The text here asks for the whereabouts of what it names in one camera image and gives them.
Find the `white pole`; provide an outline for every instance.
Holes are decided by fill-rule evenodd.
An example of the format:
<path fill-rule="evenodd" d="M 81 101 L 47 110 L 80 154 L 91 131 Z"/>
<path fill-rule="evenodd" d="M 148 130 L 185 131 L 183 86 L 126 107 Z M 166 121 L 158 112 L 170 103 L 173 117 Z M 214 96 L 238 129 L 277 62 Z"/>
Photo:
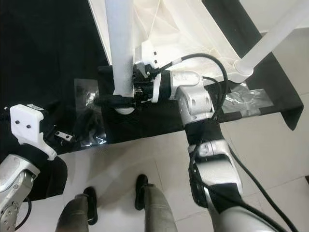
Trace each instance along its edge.
<path fill-rule="evenodd" d="M 114 94 L 133 97 L 133 0 L 105 0 Z"/>
<path fill-rule="evenodd" d="M 234 63 L 235 69 L 242 75 L 252 75 L 254 67 L 279 45 L 306 16 L 309 16 L 309 0 L 299 0 L 244 58 Z"/>

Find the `tile floor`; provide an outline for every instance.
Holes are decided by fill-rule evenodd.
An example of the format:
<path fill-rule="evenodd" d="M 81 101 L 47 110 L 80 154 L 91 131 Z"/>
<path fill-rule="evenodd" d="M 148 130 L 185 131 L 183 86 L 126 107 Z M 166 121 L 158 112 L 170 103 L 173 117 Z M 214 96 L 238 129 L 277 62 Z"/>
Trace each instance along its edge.
<path fill-rule="evenodd" d="M 304 178 L 309 174 L 308 38 L 309 29 L 296 30 L 274 52 L 305 105 L 297 129 L 290 131 L 280 114 L 221 125 L 234 151 L 302 232 L 309 231 L 309 185 Z M 192 200 L 187 146 L 181 131 L 62 155 L 69 173 L 63 195 L 34 202 L 29 220 L 19 231 L 53 232 L 64 205 L 85 187 L 94 186 L 98 223 L 90 232 L 142 232 L 144 212 L 133 206 L 140 173 L 164 192 L 179 232 L 213 231 L 207 210 Z M 240 176 L 244 200 L 286 227 L 242 170 Z M 20 218 L 25 211 L 23 207 Z"/>

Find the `gray pants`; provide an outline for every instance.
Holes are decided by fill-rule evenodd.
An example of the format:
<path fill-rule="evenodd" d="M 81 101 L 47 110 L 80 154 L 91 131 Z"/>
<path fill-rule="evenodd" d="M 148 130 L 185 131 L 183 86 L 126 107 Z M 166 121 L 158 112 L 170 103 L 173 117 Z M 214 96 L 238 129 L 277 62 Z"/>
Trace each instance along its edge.
<path fill-rule="evenodd" d="M 144 187 L 145 232 L 177 232 L 169 203 L 155 186 Z M 56 232 L 88 232 L 88 202 L 84 194 L 77 195 L 62 211 Z"/>

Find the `white wall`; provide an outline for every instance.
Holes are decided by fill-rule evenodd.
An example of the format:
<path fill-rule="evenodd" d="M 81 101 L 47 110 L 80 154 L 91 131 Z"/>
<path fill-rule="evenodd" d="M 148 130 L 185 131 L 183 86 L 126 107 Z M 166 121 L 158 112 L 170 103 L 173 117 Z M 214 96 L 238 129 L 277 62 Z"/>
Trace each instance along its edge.
<path fill-rule="evenodd" d="M 268 31 L 298 0 L 240 0 L 260 32 Z M 309 27 L 309 17 L 298 28 Z"/>

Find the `person's leg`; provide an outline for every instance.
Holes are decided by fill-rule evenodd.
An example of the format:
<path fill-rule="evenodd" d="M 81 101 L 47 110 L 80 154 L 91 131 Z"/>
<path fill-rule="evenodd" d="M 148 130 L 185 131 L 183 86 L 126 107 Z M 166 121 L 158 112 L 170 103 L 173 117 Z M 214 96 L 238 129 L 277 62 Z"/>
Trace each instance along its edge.
<path fill-rule="evenodd" d="M 89 187 L 65 206 L 58 220 L 56 232 L 88 232 L 88 224 L 93 225 L 97 220 L 96 193 Z"/>
<path fill-rule="evenodd" d="M 175 220 L 163 193 L 148 184 L 147 176 L 139 175 L 136 182 L 135 208 L 145 209 L 146 232 L 177 232 Z"/>

